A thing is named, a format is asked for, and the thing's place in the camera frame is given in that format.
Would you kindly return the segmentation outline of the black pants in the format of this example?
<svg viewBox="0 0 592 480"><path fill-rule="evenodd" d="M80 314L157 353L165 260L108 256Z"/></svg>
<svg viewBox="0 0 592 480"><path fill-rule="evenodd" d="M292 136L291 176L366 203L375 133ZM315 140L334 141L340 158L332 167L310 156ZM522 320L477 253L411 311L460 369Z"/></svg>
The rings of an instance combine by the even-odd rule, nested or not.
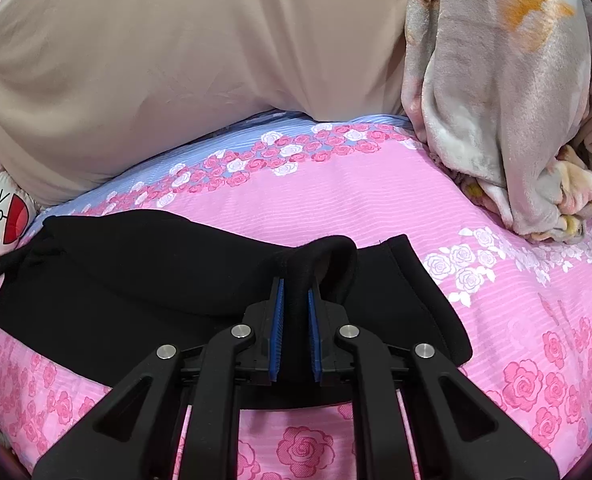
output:
<svg viewBox="0 0 592 480"><path fill-rule="evenodd" d="M277 383L253 408L333 404L314 385L308 292L346 310L385 344L431 344L453 363L472 356L465 327L398 235L358 247L332 235L285 247L133 210L44 220L24 246L0 256L0 329L72 372L114 386L162 344L206 344L284 284Z"/></svg>

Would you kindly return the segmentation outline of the pink floral bed sheet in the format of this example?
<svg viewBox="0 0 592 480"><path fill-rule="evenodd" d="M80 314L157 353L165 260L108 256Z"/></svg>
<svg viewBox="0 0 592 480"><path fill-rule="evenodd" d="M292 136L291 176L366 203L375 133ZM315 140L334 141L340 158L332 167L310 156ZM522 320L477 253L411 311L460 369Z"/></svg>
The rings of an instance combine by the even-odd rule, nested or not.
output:
<svg viewBox="0 0 592 480"><path fill-rule="evenodd" d="M44 211L27 234L51 214L143 208L287 246L405 233L469 334L464 375L568 474L592 444L592 223L579 244L530 244L403 128L389 116L260 116ZM107 391L0 330L0 429L29 470ZM352 419L347 404L241 413L237 478L355 479Z"/></svg>

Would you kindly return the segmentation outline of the grey floral blanket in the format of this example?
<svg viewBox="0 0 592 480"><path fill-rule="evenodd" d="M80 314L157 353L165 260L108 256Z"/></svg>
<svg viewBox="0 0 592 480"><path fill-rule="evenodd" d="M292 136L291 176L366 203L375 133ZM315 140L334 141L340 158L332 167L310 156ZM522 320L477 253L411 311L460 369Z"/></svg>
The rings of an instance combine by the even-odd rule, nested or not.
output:
<svg viewBox="0 0 592 480"><path fill-rule="evenodd" d="M592 220L591 0L407 0L401 103L417 139L512 232Z"/></svg>

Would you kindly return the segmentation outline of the beige curtain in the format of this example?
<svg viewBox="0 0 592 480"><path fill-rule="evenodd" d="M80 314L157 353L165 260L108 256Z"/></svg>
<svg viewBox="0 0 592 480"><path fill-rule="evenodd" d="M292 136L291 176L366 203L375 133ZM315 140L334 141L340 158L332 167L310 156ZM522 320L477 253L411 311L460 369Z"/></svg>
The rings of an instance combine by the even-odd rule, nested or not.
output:
<svg viewBox="0 0 592 480"><path fill-rule="evenodd" d="M401 108L407 0L0 0L0 163L38 202L265 110Z"/></svg>

